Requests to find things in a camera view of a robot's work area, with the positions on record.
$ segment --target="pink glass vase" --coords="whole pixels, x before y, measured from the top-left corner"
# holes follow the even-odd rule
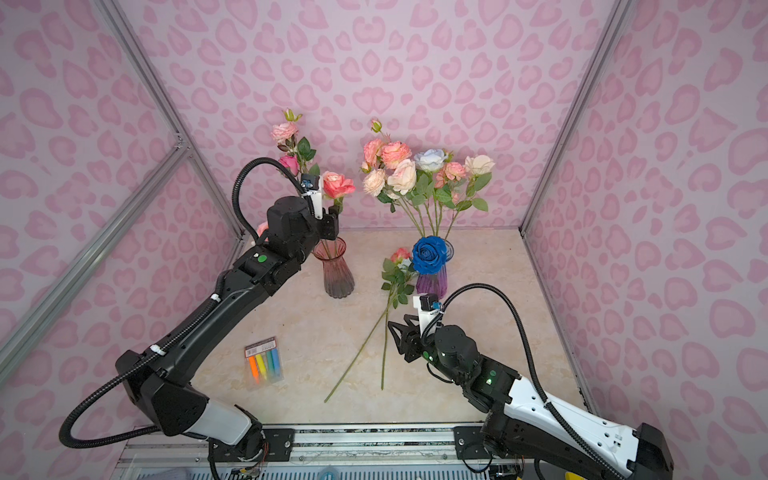
[[[323,262],[323,285],[333,298],[344,298],[355,289],[355,279],[344,260],[346,242],[341,238],[321,240],[312,254]]]

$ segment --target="barcode label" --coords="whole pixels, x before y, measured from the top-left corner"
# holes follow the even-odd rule
[[[258,355],[259,353],[266,352],[267,350],[271,350],[275,347],[277,347],[277,341],[274,338],[268,339],[262,343],[249,345],[245,347],[245,357],[248,358],[249,356]]]

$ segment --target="table surface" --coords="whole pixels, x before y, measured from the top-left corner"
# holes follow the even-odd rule
[[[474,422],[485,415],[469,405],[458,386],[433,379],[425,362],[406,363],[390,338],[381,390],[385,325],[382,321],[344,382],[328,393],[381,315],[381,265],[398,247],[410,248],[410,230],[342,232],[355,291],[338,300],[323,289],[322,264],[308,259],[273,298],[249,313],[213,350],[193,379],[208,396],[235,403],[264,423]],[[542,386],[582,406],[577,384],[516,230],[454,230],[448,263],[449,290],[490,283],[505,292],[520,314]],[[399,306],[390,319],[415,314]],[[520,336],[507,306],[486,290],[469,290],[451,303],[445,324],[456,324],[485,354],[529,376]],[[246,345],[277,337],[284,380],[256,386],[244,357]]]

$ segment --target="blue rose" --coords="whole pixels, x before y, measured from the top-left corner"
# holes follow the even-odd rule
[[[442,164],[448,155],[444,151],[433,148],[423,154],[416,154],[413,160],[416,162],[416,168],[425,172],[436,172],[442,168]]]
[[[413,246],[413,268],[422,275],[436,274],[448,260],[448,247],[440,237],[424,237]]]

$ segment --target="purple glass vase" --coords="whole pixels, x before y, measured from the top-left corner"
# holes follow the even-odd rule
[[[448,272],[445,268],[448,266],[448,260],[453,258],[453,245],[446,240],[445,248],[448,251],[446,264],[440,267],[437,273],[419,274],[419,279],[416,280],[417,293],[434,293],[438,298],[442,298],[448,293]]]

